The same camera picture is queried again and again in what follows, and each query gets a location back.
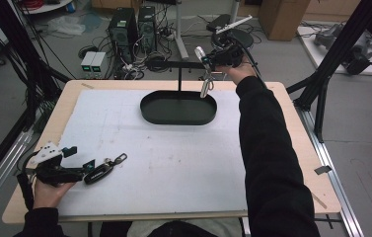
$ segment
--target black metal stand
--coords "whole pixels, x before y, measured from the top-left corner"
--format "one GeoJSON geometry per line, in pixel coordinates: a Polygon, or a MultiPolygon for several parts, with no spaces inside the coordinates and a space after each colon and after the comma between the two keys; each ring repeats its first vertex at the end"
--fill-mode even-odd
{"type": "Polygon", "coordinates": [[[294,101],[295,107],[304,111],[309,111],[318,97],[314,131],[321,142],[324,142],[322,126],[330,79],[371,21],[372,0],[362,0],[318,69],[310,77],[287,88],[287,93],[290,94],[305,87],[302,95],[294,101]]]}
{"type": "Polygon", "coordinates": [[[168,68],[179,68],[179,91],[182,90],[183,82],[183,68],[191,69],[204,69],[201,62],[186,62],[186,61],[147,61],[145,62],[147,67],[168,67],[168,68]]]}

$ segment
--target shelf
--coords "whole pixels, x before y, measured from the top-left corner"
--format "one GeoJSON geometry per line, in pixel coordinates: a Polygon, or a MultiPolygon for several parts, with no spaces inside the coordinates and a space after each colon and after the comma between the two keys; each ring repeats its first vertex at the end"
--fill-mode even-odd
{"type": "Polygon", "coordinates": [[[29,10],[29,11],[24,11],[25,14],[29,12],[29,14],[37,14],[37,13],[43,13],[43,12],[49,12],[53,11],[55,9],[61,8],[66,6],[68,3],[72,2],[72,0],[61,0],[59,4],[44,4],[38,9],[35,10],[29,10]]]}

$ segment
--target black metal frame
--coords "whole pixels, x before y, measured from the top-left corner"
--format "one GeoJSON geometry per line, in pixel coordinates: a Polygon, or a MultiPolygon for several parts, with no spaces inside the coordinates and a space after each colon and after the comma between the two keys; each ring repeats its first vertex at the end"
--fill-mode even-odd
{"type": "MultiPolygon", "coordinates": [[[[17,51],[23,61],[25,68],[19,68],[14,62],[12,64],[19,78],[28,87],[27,108],[0,144],[1,163],[20,132],[22,130],[28,130],[35,123],[37,107],[40,104],[37,93],[41,92],[42,98],[46,101],[54,101],[61,93],[54,79],[64,83],[70,79],[49,67],[41,59],[26,30],[7,0],[0,0],[0,28],[7,37],[11,47],[17,51]],[[25,69],[26,75],[22,73],[21,69],[25,69]]],[[[0,42],[0,48],[12,60],[9,54],[9,48],[4,47],[2,42],[0,42]]]]}
{"type": "Polygon", "coordinates": [[[314,131],[321,142],[324,142],[322,127],[324,124],[328,84],[336,69],[349,54],[371,21],[372,0],[362,0],[318,69],[310,77],[286,89],[287,93],[291,94],[305,88],[302,95],[294,101],[295,107],[299,107],[303,111],[310,111],[312,103],[318,97],[314,131]]]}
{"type": "Polygon", "coordinates": [[[179,68],[179,91],[182,90],[183,82],[183,68],[188,68],[188,72],[191,69],[204,69],[205,67],[201,62],[184,62],[184,61],[146,61],[145,65],[147,67],[161,67],[161,68],[179,68]]]}

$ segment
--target cardboard box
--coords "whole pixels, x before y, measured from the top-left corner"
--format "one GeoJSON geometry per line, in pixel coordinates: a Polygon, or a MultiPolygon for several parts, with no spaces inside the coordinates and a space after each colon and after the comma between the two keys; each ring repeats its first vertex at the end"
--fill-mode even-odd
{"type": "Polygon", "coordinates": [[[311,1],[303,19],[329,22],[346,21],[359,3],[360,0],[311,1]]]}
{"type": "Polygon", "coordinates": [[[259,11],[259,21],[267,38],[292,40],[309,3],[310,0],[263,1],[259,11]]]}
{"type": "Polygon", "coordinates": [[[248,15],[251,15],[256,17],[259,14],[259,9],[259,5],[249,5],[245,3],[245,0],[241,0],[238,8],[238,16],[248,17],[248,15]]]}
{"type": "Polygon", "coordinates": [[[119,7],[134,8],[135,12],[139,10],[142,0],[91,0],[93,8],[116,9],[119,7]]]}

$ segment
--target person's arm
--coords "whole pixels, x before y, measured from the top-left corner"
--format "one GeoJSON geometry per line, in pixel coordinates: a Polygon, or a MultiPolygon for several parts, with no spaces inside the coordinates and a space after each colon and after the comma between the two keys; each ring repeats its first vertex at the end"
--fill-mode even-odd
{"type": "Polygon", "coordinates": [[[16,237],[59,237],[65,236],[58,225],[58,210],[63,196],[75,183],[63,184],[56,188],[42,183],[35,184],[35,203],[32,210],[25,215],[25,227],[16,237]]]}
{"type": "Polygon", "coordinates": [[[253,236],[319,236],[314,205],[280,105],[250,64],[219,68],[237,84],[240,143],[253,236]]]}

